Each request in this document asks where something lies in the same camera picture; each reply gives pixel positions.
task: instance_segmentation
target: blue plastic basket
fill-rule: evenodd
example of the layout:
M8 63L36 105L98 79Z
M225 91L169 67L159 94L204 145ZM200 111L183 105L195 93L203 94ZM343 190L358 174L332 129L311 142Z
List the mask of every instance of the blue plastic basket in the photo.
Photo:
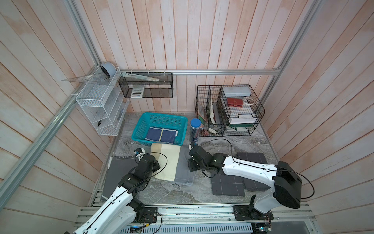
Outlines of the blue plastic basket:
M151 146L155 142L145 140L148 129L150 127L169 128L178 130L178 136L175 137L174 145L183 145L187 131L187 122L188 119L184 116L146 112L141 115L131 138L143 145Z

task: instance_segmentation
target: white mesh organizer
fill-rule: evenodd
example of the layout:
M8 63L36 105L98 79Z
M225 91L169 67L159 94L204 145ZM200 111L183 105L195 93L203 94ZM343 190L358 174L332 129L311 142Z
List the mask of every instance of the white mesh organizer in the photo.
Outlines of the white mesh organizer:
M117 71L113 76L113 79L108 85L86 83L82 91L77 96L77 102L80 106L91 106L91 107L104 107L108 100L110 93L116 85L118 78L121 73L119 68L116 67ZM101 69L98 67L94 74L101 73Z
M108 85L86 83L76 100L99 135L116 136L129 101L123 102L121 88L115 87L119 68ZM98 67L94 74L101 72Z

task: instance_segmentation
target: metal profile bar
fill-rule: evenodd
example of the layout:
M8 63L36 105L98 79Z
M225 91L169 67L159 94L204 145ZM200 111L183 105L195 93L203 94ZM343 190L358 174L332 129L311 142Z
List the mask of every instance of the metal profile bar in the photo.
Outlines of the metal profile bar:
M256 223L263 220L235 221L233 205L248 205L248 203L221 203L221 204L160 204L146 205L157 206L158 212L163 215L168 224L221 224L230 223ZM76 227L86 222L99 207L82 207L78 214ZM315 216L306 202L302 202L299 209L279 206L272 209L274 220L272 222L286 221L314 221Z
M279 73L273 77L271 80L269 86L267 87L261 102L265 103L266 100L269 98L269 95L271 91L273 90L275 84L278 82L279 78L281 77L284 69L287 67L289 61L291 60L292 56L295 54L295 51L300 45L300 42L304 38L305 34L308 32L310 26L312 25L312 22L316 19L318 11L321 9L322 5L324 4L325 0L314 0L312 3L312 6L310 7L308 13L305 16L305 19L303 20L303 23L299 30L296 33L295 38L293 39L290 47L288 48L286 55L281 62L281 65L279 67Z
M0 211L4 208L6 203L12 197L18 186L22 183L23 179L27 176L31 168L34 166L40 155L47 148L50 141L54 138L57 131L64 124L65 120L69 117L72 110L75 108L77 101L75 100L84 84L80 84L63 104L58 113L53 117L49 124L43 129L35 141L28 147L21 159L5 177L0 186Z
M92 40L90 36L88 35L88 32L86 30L85 25L83 24L82 18L79 15L79 11L77 9L77 6L74 2L74 0L65 0L64 1L66 8L68 9L71 17L73 18L83 40L85 41L85 44L91 54L91 57L95 61L96 65L101 64L100 58L97 54L97 51L94 47L94 44L92 43Z
M276 69L126 69L121 72L171 72L174 76L234 76L234 75L269 75L279 73Z

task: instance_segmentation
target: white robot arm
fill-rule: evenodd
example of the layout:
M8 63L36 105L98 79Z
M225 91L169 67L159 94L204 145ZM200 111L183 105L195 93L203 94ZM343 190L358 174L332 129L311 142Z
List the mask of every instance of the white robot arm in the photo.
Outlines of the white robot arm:
M134 220L147 220L144 204L134 197L159 169L155 157L143 153L139 165L123 176L109 199L74 234L115 234Z
M124 187L117 187L100 209L74 233L119 233L134 221L137 213L134 208L128 206L133 196L126 191Z
M247 212L252 219L265 218L267 212L282 205L300 208L302 181L287 163L279 161L278 165L260 164L222 153L211 155L195 142L189 147L190 171L207 170L214 174L240 176L270 187L260 195L252 196Z
M119 233L129 223L143 217L144 204L134 197L146 187L152 173L159 170L160 166L153 156L144 154L144 150L135 151L141 154L135 172L122 178L111 197L74 234ZM190 171L208 170L240 176L270 187L262 194L252 196L245 212L253 220L265 219L267 212L281 205L294 209L300 207L301 179L285 162L280 161L278 165L259 164L222 153L211 155L196 143L190 144L189 154Z

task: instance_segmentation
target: red wallet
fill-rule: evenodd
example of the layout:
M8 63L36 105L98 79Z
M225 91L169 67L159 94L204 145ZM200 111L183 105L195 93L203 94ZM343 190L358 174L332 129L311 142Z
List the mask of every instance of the red wallet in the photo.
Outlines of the red wallet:
M243 100L242 99L237 99L237 98L227 98L227 104L229 106L234 106L234 107L243 107Z

